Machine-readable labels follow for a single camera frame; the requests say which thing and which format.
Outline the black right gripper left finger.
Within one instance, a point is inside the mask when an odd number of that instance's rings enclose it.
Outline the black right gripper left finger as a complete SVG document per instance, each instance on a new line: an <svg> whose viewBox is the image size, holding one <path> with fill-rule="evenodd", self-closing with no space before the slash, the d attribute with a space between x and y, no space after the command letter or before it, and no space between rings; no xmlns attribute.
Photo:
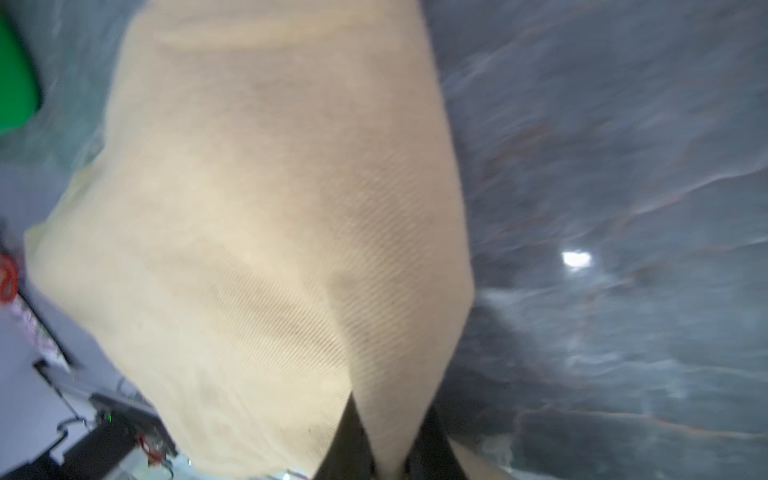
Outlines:
<svg viewBox="0 0 768 480"><path fill-rule="evenodd" d="M373 454L353 395L344 408L331 445L314 480L371 480Z"/></svg>

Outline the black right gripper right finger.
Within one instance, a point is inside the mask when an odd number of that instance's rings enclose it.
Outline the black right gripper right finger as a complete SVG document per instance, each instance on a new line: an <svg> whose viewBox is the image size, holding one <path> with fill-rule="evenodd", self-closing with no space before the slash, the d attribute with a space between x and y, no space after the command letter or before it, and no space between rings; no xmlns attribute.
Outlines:
<svg viewBox="0 0 768 480"><path fill-rule="evenodd" d="M427 410L407 458L410 480L467 480L434 406Z"/></svg>

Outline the tan pants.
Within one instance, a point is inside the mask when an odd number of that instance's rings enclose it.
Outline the tan pants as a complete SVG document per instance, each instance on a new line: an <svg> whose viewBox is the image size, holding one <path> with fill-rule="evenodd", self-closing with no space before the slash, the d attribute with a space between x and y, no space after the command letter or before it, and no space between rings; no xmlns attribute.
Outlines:
<svg viewBox="0 0 768 480"><path fill-rule="evenodd" d="M197 470L314 476L353 395L373 479L409 479L474 299L419 3L146 2L25 247Z"/></svg>

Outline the green plastic basket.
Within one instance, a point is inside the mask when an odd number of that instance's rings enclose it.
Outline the green plastic basket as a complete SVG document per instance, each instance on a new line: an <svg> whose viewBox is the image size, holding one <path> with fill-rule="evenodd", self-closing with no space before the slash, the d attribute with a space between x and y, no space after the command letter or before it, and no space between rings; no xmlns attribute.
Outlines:
<svg viewBox="0 0 768 480"><path fill-rule="evenodd" d="M28 122L39 110L36 72L20 35L1 12L1 133Z"/></svg>

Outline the flower seed packet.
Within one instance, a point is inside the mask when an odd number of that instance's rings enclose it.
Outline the flower seed packet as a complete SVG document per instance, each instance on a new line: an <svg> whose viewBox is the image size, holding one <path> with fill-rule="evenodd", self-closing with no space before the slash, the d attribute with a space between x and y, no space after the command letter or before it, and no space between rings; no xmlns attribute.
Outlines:
<svg viewBox="0 0 768 480"><path fill-rule="evenodd" d="M22 294L16 295L7 310L27 341L48 365L71 372L71 364L64 350Z"/></svg>

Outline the red white work glove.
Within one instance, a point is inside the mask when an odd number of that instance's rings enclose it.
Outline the red white work glove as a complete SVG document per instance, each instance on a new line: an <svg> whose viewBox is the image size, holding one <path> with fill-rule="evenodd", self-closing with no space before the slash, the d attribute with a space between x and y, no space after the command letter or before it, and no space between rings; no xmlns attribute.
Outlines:
<svg viewBox="0 0 768 480"><path fill-rule="evenodd" d="M2 304L8 304L11 303L18 295L19 270L15 261L5 253L1 254L0 268L0 301Z"/></svg>

